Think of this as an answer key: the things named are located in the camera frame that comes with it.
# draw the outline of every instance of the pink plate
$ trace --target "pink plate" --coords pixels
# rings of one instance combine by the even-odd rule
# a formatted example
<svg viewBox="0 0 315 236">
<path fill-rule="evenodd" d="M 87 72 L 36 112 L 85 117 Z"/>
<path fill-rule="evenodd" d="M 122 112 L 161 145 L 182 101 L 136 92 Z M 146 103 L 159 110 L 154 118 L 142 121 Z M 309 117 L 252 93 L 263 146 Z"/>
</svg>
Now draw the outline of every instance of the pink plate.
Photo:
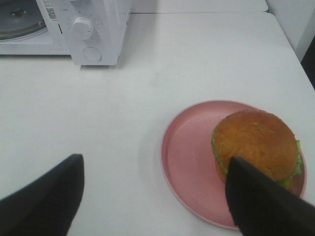
<svg viewBox="0 0 315 236">
<path fill-rule="evenodd" d="M 239 110 L 256 109 L 233 101 L 207 101 L 180 112 L 167 127 L 161 143 L 165 179 L 177 199 L 191 212 L 217 226 L 234 229 L 225 199 L 224 182 L 216 171 L 211 134 L 217 123 Z M 306 168 L 294 177 L 293 193 L 302 196 Z"/>
</svg>

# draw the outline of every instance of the microwave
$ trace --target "microwave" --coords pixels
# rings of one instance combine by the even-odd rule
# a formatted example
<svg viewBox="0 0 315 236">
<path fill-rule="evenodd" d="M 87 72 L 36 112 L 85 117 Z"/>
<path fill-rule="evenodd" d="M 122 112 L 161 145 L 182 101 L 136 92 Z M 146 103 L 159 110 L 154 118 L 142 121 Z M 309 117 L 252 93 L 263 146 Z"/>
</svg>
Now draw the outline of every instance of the microwave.
<svg viewBox="0 0 315 236">
<path fill-rule="evenodd" d="M 115 65 L 132 0 L 0 0 L 0 55 L 71 55 Z"/>
</svg>

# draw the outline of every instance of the plate rim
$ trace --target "plate rim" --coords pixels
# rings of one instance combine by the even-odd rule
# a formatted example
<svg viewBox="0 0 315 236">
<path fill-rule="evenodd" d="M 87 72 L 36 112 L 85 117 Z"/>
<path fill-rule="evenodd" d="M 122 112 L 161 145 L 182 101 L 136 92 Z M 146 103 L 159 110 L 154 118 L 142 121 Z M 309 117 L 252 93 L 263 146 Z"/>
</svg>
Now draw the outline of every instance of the plate rim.
<svg viewBox="0 0 315 236">
<path fill-rule="evenodd" d="M 243 102 L 238 102 L 238 101 L 233 101 L 233 100 L 206 100 L 206 101 L 202 101 L 202 102 L 198 102 L 198 103 L 195 103 L 195 104 L 192 104 L 184 109 L 182 109 L 181 111 L 179 111 L 175 116 L 174 118 L 168 123 L 168 125 L 166 126 L 164 132 L 163 132 L 163 136 L 162 136 L 162 139 L 161 139 L 161 142 L 160 142 L 160 147 L 159 147 L 159 160 L 160 160 L 160 165 L 161 165 L 161 169 L 162 169 L 162 172 L 163 172 L 163 176 L 164 176 L 164 179 L 169 187 L 169 189 L 171 190 L 171 192 L 174 194 L 174 196 L 176 197 L 176 199 L 186 208 L 188 209 L 190 212 L 192 212 L 193 214 L 195 214 L 196 216 L 198 216 L 199 218 L 203 219 L 204 221 L 208 222 L 208 223 L 211 223 L 215 226 L 219 226 L 221 228 L 225 228 L 225 229 L 229 229 L 229 230 L 236 230 L 236 231 L 239 231 L 239 228 L 237 226 L 229 226 L 229 225 L 224 225 L 224 224 L 221 224 L 221 223 L 218 223 L 216 221 L 213 221 L 213 220 L 210 220 L 206 217 L 204 217 L 203 215 L 199 214 L 198 212 L 196 212 L 195 210 L 193 210 L 190 206 L 188 206 L 181 198 L 180 196 L 177 194 L 177 192 L 175 191 L 175 189 L 173 188 L 172 184 L 170 183 L 170 180 L 168 179 L 167 175 L 166 175 L 166 172 L 165 172 L 165 169 L 164 169 L 164 164 L 163 164 L 163 155 L 162 155 L 162 151 L 163 151 L 163 144 L 164 144 L 164 140 L 165 140 L 165 134 L 166 132 L 168 131 L 169 127 L 171 126 L 171 124 L 174 122 L 174 120 L 180 115 L 182 114 L 183 112 L 185 112 L 186 110 L 192 108 L 192 107 L 195 107 L 195 106 L 198 106 L 200 104 L 204 104 L 204 103 L 212 103 L 212 102 L 227 102 L 227 103 L 237 103 L 237 104 L 241 104 L 241 105 L 245 105 L 245 106 L 248 106 L 248 107 L 252 107 L 254 109 L 258 109 L 260 110 L 259 108 L 253 106 L 253 105 L 250 105 L 250 104 L 247 104 L 247 103 L 243 103 Z M 307 168 L 306 168 L 306 163 L 305 163 L 305 158 L 304 158 L 304 155 L 302 153 L 302 150 L 301 150 L 301 156 L 302 156 L 302 161 L 303 161 L 303 167 L 304 167 L 304 171 L 303 171 L 303 174 L 304 174 L 304 182 L 303 182 L 303 186 L 302 186 L 302 190 L 301 190 L 301 193 L 299 195 L 300 198 L 303 197 L 304 195 L 304 192 L 305 192 L 305 188 L 306 188 L 306 182 L 307 182 Z"/>
</svg>

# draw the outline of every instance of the countertop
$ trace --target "countertop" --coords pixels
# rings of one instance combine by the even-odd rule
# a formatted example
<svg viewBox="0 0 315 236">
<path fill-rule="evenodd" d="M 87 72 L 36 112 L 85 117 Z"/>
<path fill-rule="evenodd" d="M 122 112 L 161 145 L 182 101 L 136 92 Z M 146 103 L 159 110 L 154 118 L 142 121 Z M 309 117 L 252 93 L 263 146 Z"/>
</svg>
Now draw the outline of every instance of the countertop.
<svg viewBox="0 0 315 236">
<path fill-rule="evenodd" d="M 135 14 L 116 66 L 68 56 L 0 57 L 0 198 L 72 153 L 86 185 L 70 236 L 240 235 L 189 212 L 168 188 L 159 147 L 182 109 L 244 102 L 300 139 L 315 204 L 315 92 L 269 13 Z"/>
</svg>

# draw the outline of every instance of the hamburger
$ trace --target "hamburger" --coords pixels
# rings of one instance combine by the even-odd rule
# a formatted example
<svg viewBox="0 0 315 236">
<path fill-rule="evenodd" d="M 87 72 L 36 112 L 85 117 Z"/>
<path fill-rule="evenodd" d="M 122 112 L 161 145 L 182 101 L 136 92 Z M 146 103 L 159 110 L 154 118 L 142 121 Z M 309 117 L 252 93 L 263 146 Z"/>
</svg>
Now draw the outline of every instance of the hamburger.
<svg viewBox="0 0 315 236">
<path fill-rule="evenodd" d="M 290 128 L 262 110 L 243 110 L 222 119 L 212 133 L 212 150 L 219 176 L 225 181 L 232 156 L 241 156 L 291 190 L 301 171 L 301 150 Z"/>
</svg>

